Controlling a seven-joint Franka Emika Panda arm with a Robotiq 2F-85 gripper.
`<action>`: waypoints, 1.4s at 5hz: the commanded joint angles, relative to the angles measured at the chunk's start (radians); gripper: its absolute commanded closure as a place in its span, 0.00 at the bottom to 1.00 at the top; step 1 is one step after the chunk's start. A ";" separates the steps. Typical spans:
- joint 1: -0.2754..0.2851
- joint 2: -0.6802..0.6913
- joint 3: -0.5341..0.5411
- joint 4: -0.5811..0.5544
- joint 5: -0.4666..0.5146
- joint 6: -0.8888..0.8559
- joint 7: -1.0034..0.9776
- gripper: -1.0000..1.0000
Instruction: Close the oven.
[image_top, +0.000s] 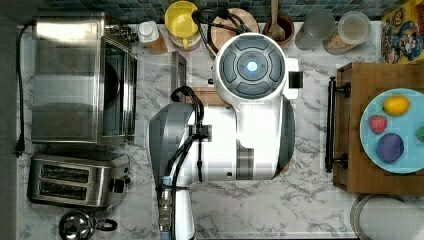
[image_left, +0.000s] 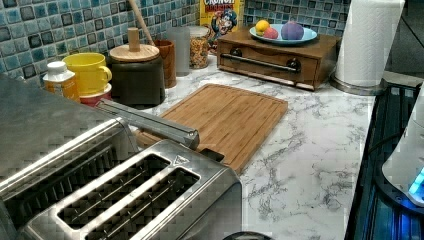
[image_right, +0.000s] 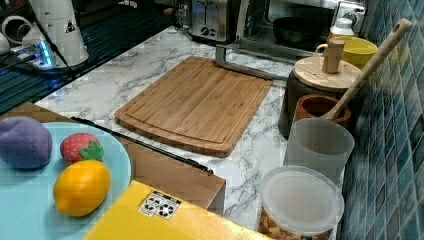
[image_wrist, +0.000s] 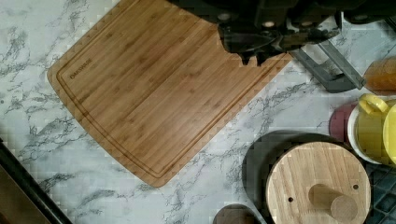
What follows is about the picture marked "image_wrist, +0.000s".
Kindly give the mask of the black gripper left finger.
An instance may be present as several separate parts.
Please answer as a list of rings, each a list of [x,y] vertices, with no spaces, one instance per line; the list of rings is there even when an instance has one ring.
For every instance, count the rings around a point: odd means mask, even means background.
[[[279,54],[271,46],[280,34],[276,30],[263,30],[246,21],[230,21],[218,25],[219,38],[226,51],[237,54],[243,65],[252,57],[261,66],[267,59]]]

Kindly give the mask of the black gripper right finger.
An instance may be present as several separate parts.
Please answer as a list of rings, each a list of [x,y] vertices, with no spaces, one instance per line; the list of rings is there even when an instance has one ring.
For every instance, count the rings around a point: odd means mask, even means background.
[[[283,27],[262,27],[261,35],[270,38],[270,42],[256,50],[257,65],[278,54],[300,49],[308,44],[318,44],[341,33],[342,24],[338,19],[326,19],[317,27],[307,25],[295,28],[289,21]]]

